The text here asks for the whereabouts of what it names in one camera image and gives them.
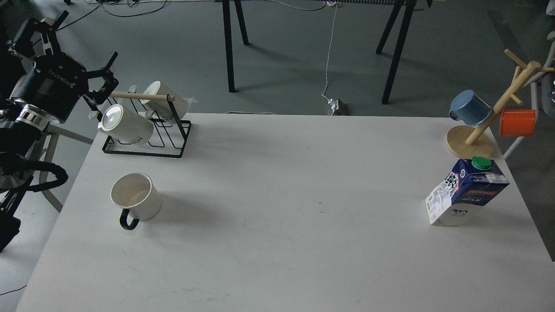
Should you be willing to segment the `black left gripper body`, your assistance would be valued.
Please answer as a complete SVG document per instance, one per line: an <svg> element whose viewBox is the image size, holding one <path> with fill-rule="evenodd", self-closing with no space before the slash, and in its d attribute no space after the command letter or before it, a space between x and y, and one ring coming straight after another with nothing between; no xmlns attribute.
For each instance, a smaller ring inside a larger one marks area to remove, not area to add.
<svg viewBox="0 0 555 312"><path fill-rule="evenodd" d="M30 73L14 87L10 100L29 104L65 123L88 90L85 66L71 57L38 57Z"/></svg>

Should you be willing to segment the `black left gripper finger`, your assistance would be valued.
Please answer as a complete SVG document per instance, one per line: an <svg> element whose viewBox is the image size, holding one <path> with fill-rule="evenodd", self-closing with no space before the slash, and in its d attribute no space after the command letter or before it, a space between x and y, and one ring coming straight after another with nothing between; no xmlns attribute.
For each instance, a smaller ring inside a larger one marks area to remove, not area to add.
<svg viewBox="0 0 555 312"><path fill-rule="evenodd" d="M111 67L117 56L118 53L113 52L101 69L85 72L86 79L102 78L104 81L99 90L92 90L85 93L85 102L88 105L103 104L119 85L119 81L114 77L114 73L111 71Z"/></svg>
<svg viewBox="0 0 555 312"><path fill-rule="evenodd" d="M44 18L37 24L37 32L40 34L43 51L46 55L64 54L57 39L57 30L61 27L68 15L69 12L67 10L63 10L56 19Z"/></svg>

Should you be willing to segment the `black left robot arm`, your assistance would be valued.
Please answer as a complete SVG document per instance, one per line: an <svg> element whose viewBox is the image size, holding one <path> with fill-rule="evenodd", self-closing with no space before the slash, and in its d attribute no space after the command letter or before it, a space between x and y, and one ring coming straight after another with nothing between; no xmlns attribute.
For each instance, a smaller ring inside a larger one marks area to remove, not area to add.
<svg viewBox="0 0 555 312"><path fill-rule="evenodd" d="M64 123L79 99L93 112L118 85L111 66L117 52L101 69L87 71L61 50L57 30L67 18L30 18L9 41L1 36L1 247L19 233L14 216L26 192L42 192L63 185L67 172L49 160L41 161L39 142L51 122Z"/></svg>

